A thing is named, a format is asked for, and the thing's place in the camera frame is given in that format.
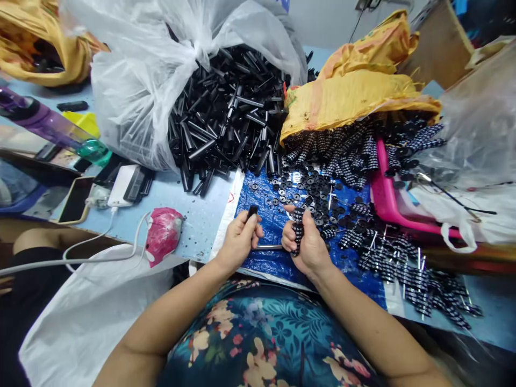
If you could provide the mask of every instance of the yellow sack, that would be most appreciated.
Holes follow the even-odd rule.
[[[57,0],[0,0],[0,69],[22,81],[43,86],[82,82],[94,53],[105,46],[93,37],[66,36],[58,18]],[[55,47],[64,71],[36,73],[34,43],[43,39]]]
[[[418,32],[410,35],[407,11],[396,11],[366,37],[335,51],[322,67],[318,80],[359,69],[394,74],[396,66],[414,52],[418,42]]]
[[[396,11],[365,38],[340,47],[319,77],[286,92],[289,115],[285,138],[303,130],[316,131],[351,124],[373,112],[423,110],[438,116],[441,103],[416,91],[407,75],[395,75],[396,65],[416,48],[406,11]]]

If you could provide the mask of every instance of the floral shirt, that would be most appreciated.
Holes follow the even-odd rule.
[[[172,349],[157,386],[384,386],[315,297],[228,281]]]

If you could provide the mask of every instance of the white wall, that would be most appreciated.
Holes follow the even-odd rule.
[[[348,43],[359,19],[355,10],[358,0],[290,0],[289,14],[300,35],[301,43],[307,46],[337,49]],[[428,0],[413,0],[414,8],[409,20],[415,17]],[[393,11],[407,8],[406,5],[382,0],[378,8],[365,10],[353,34],[353,41],[365,36]]]

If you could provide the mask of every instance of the pink bag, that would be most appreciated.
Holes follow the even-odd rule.
[[[182,224],[183,216],[176,210],[168,207],[154,209],[145,244],[146,251],[154,258],[153,261],[149,259],[150,267],[156,266],[177,248]]]

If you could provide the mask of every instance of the pink plastic basket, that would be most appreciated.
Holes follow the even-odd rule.
[[[382,139],[376,142],[380,169],[372,175],[371,190],[378,216],[387,223],[396,223],[400,226],[432,234],[441,234],[441,227],[435,223],[423,223],[405,218],[398,210],[395,190],[391,178],[385,177],[388,168],[387,152]],[[450,230],[451,238],[461,238],[458,230]]]

